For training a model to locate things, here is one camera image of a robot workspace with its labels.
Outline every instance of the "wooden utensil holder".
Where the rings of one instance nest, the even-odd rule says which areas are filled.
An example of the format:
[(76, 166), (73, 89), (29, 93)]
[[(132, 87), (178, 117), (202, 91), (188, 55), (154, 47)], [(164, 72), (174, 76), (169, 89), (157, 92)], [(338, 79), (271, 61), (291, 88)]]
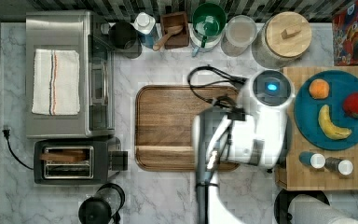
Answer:
[(187, 47), (189, 44), (189, 31), (188, 31), (188, 22), (187, 15), (185, 12), (175, 12), (160, 17), (161, 22), (161, 33), (166, 35), (167, 32), (165, 29), (168, 27), (183, 25), (183, 30), (178, 35), (173, 35), (165, 43), (165, 49), (179, 49), (182, 47)]

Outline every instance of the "pepper shaker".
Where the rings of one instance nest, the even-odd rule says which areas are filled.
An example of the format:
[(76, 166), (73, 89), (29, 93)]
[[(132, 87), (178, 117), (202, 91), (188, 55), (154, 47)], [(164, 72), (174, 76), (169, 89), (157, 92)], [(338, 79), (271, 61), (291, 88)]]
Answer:
[(153, 45), (158, 41), (158, 33), (156, 28), (156, 20), (144, 12), (138, 14), (133, 24), (135, 30), (141, 39), (141, 43), (147, 48), (152, 49)]
[(353, 164), (351, 161), (342, 160), (339, 158), (327, 158), (326, 164), (324, 166), (328, 170), (340, 172), (342, 175), (350, 175), (353, 171)]

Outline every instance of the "white dish towel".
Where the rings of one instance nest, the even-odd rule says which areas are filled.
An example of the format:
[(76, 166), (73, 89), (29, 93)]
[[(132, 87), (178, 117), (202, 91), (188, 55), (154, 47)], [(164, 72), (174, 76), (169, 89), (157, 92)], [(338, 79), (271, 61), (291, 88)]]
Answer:
[(36, 50), (33, 113), (78, 114), (80, 111), (78, 86), (79, 55), (75, 50)]

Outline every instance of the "spoon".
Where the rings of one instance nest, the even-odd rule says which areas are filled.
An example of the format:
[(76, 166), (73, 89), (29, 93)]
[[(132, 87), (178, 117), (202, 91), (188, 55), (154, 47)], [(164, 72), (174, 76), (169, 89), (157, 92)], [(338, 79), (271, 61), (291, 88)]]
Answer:
[(172, 26), (172, 27), (168, 27), (167, 29), (165, 29), (165, 31), (167, 32), (167, 34), (165, 36), (163, 36), (154, 46), (153, 46), (153, 51), (157, 51), (159, 49), (161, 49), (162, 46), (165, 45), (165, 42), (167, 42), (167, 40), (172, 36), (172, 35), (177, 35), (179, 33), (181, 33), (183, 30), (183, 26), (179, 25), (179, 26)]

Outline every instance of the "orange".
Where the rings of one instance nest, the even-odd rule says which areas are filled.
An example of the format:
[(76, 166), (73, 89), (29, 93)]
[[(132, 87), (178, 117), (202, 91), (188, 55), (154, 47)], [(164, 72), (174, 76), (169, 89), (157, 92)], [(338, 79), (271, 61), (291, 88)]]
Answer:
[(330, 86), (323, 79), (315, 79), (310, 83), (310, 95), (313, 99), (325, 99), (330, 91)]

